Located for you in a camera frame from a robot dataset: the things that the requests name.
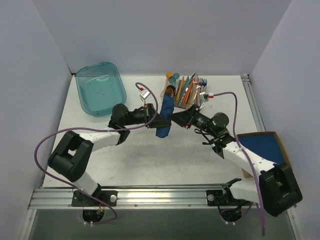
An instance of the white wall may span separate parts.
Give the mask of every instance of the white wall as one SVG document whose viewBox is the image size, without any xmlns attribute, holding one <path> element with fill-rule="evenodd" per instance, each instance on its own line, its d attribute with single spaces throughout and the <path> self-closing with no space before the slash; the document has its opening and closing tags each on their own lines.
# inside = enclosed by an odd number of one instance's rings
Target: white wall
<svg viewBox="0 0 320 240">
<path fill-rule="evenodd" d="M 0 3 L 0 239 L 20 233 L 41 173 L 33 160 L 59 123 L 71 79 L 31 0 Z M 40 151 L 45 165 L 51 143 Z"/>
<path fill-rule="evenodd" d="M 33 0 L 72 72 L 251 73 L 291 0 Z"/>
<path fill-rule="evenodd" d="M 302 190 L 306 240 L 320 238 L 319 10 L 319 0 L 293 0 L 252 73 L 263 122 L 279 134 Z"/>
</svg>

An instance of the plastic tray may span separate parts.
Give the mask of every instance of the plastic tray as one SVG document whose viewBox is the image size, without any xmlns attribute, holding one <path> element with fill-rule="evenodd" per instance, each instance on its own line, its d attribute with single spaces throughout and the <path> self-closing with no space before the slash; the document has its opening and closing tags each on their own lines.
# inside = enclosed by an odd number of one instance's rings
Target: plastic tray
<svg viewBox="0 0 320 240">
<path fill-rule="evenodd" d="M 102 62 L 80 69 L 75 75 L 83 111 L 93 116 L 112 113 L 117 104 L 124 104 L 127 94 L 117 67 Z"/>
</svg>

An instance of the purple cable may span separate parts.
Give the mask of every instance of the purple cable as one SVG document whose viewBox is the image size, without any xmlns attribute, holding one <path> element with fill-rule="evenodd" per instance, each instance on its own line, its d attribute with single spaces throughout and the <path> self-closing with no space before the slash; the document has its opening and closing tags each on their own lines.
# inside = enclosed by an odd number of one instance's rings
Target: purple cable
<svg viewBox="0 0 320 240">
<path fill-rule="evenodd" d="M 248 155 L 248 153 L 246 152 L 246 150 L 244 150 L 241 147 L 240 141 L 236 135 L 236 118 L 237 118 L 237 111 L 238 111 L 238 98 L 237 95 L 232 92 L 232 91 L 225 91 L 225 92 L 221 92 L 221 93 L 216 93 L 213 96 L 221 96 L 221 95 L 226 95 L 226 94 L 231 94 L 234 96 L 234 100 L 235 100 L 235 108 L 234 108 L 234 119 L 233 119 L 233 126 L 232 126 L 232 131 L 233 131 L 233 136 L 235 138 L 236 144 L 238 145 L 238 147 L 241 149 L 241 151 L 243 152 L 243 154 L 245 155 L 246 159 L 249 162 L 249 165 L 251 167 L 252 173 L 253 173 L 253 178 L 255 181 L 255 185 L 256 185 L 256 190 L 258 193 L 258 198 L 259 198 L 259 203 L 260 203 L 260 208 L 258 208 L 259 212 L 260 212 L 260 217 L 261 217 L 261 228 L 262 228 L 262 236 L 264 236 L 266 234 L 266 217 L 265 217 L 265 213 L 264 213 L 264 203 L 262 200 L 262 195 L 261 195 L 261 191 L 260 191 L 260 187 L 259 187 L 259 179 L 255 170 L 254 165 L 252 164 L 252 161 Z"/>
<path fill-rule="evenodd" d="M 146 85 L 144 85 L 143 83 L 140 83 L 140 82 L 136 82 L 135 83 L 135 86 L 139 88 L 138 85 L 141 85 L 143 86 L 144 88 L 146 88 L 150 94 L 152 95 L 152 97 L 154 98 L 154 101 L 155 101 L 155 112 L 157 113 L 158 112 L 158 101 L 157 101 L 157 98 L 155 96 L 155 94 L 150 90 L 150 88 L 148 88 Z M 104 205 L 105 207 L 109 208 L 113 214 L 114 214 L 114 217 L 113 218 L 109 218 L 109 219 L 106 219 L 106 220 L 103 220 L 103 221 L 99 221 L 99 222 L 94 222 L 93 224 L 104 224 L 104 223 L 107 223 L 107 222 L 110 222 L 110 221 L 113 221 L 115 219 L 117 219 L 118 217 L 118 214 L 116 213 L 116 211 L 110 206 L 108 205 L 107 203 L 99 200 L 98 198 L 94 197 L 94 196 L 91 196 L 90 194 L 82 191 L 81 189 L 78 189 L 77 186 L 75 186 L 74 184 L 72 184 L 71 182 L 68 182 L 68 181 L 65 181 L 63 179 L 61 179 L 60 177 L 57 177 L 49 172 L 47 172 L 39 163 L 38 161 L 38 150 L 39 150 L 39 147 L 41 146 L 41 144 L 43 144 L 47 139 L 57 135 L 57 134 L 60 134 L 60 133 L 63 133 L 63 132 L 67 132 L 67 131 L 73 131 L 73 130 L 87 130 L 87 131 L 92 131 L 92 132 L 98 132 L 98 133 L 114 133 L 114 132 L 121 132 L 121 131 L 128 131 L 128 130 L 135 130 L 135 129 L 140 129 L 140 128 L 143 128 L 145 126 L 148 126 L 150 123 L 152 123 L 152 121 L 156 118 L 156 114 L 151 118 L 150 121 L 148 121 L 147 123 L 143 124 L 143 125 L 140 125 L 140 126 L 135 126 L 135 127 L 129 127 L 129 128 L 122 128 L 122 129 L 112 129 L 112 130 L 105 130 L 105 129 L 94 129 L 94 128 L 89 128 L 89 127 L 71 127 L 71 128 L 66 128 L 66 129 L 62 129 L 62 130 L 59 130 L 59 131 L 56 131 L 48 136 L 46 136 L 45 138 L 43 138 L 35 147 L 34 149 L 34 161 L 35 161 L 35 164 L 37 165 L 37 167 L 42 171 L 44 172 L 45 174 L 47 174 L 48 176 L 60 181 L 60 182 L 63 182 L 65 184 L 68 184 L 69 186 L 73 187 L 74 189 L 77 189 L 80 193 L 82 193 L 83 195 L 97 201 L 98 203 Z"/>
</svg>

